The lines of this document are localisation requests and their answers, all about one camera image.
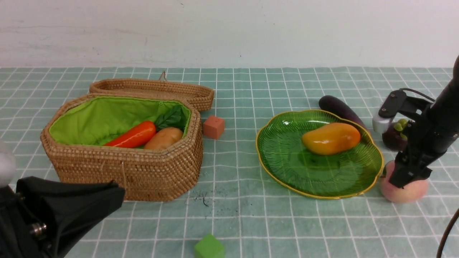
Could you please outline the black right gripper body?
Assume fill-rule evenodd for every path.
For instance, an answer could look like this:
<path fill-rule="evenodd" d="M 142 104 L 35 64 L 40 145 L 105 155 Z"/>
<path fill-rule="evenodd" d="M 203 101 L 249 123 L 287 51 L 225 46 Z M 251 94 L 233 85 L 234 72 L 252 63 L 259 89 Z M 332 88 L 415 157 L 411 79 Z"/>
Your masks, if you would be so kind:
<path fill-rule="evenodd" d="M 432 122 L 408 122 L 403 130 L 407 145 L 396 156 L 400 163 L 434 163 L 449 148 L 449 131 Z"/>

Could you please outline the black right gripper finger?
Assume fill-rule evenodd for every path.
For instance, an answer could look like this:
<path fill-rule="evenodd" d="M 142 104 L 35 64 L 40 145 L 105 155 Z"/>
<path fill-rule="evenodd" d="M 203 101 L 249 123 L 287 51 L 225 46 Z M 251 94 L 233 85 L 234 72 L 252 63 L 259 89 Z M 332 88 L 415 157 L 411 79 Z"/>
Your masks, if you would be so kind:
<path fill-rule="evenodd" d="M 413 178 L 412 181 L 426 180 L 431 176 L 432 170 L 429 168 L 429 163 L 415 163 L 413 164 Z"/>
<path fill-rule="evenodd" d="M 412 164 L 394 162 L 394 169 L 389 176 L 389 183 L 393 186 L 402 189 L 409 183 L 412 183 L 416 178 L 416 167 Z"/>

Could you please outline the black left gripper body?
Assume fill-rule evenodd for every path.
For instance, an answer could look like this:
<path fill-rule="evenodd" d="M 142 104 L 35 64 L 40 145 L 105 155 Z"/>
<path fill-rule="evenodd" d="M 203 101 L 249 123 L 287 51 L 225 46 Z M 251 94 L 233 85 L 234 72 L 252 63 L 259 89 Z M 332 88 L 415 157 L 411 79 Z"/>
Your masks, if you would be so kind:
<path fill-rule="evenodd" d="M 52 258 L 62 258 L 93 227 L 123 204 L 125 189 L 116 182 L 63 183 L 38 177 L 19 179 L 16 192 L 46 228 L 43 247 Z"/>

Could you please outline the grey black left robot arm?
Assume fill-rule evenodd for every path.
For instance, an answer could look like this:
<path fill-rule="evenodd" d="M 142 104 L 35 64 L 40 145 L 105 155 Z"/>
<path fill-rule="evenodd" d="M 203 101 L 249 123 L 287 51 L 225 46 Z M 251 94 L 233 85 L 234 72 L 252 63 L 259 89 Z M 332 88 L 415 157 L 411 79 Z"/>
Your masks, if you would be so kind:
<path fill-rule="evenodd" d="M 117 183 L 63 183 L 34 176 L 10 183 L 16 159 L 0 144 L 2 258 L 64 258 L 97 224 L 123 204 Z"/>

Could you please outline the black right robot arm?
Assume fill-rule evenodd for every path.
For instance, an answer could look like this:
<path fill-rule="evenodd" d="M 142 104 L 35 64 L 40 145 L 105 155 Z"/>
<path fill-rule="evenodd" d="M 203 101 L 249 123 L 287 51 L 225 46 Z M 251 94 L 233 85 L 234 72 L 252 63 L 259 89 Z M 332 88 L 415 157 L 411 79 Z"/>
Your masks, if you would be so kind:
<path fill-rule="evenodd" d="M 458 63 L 456 60 L 451 81 L 434 102 L 409 97 L 402 89 L 392 91 L 386 99 L 392 105 L 392 115 L 400 113 L 410 119 L 402 132 L 407 144 L 396 155 L 389 178 L 397 188 L 429 178 L 429 165 L 441 158 L 458 138 Z"/>

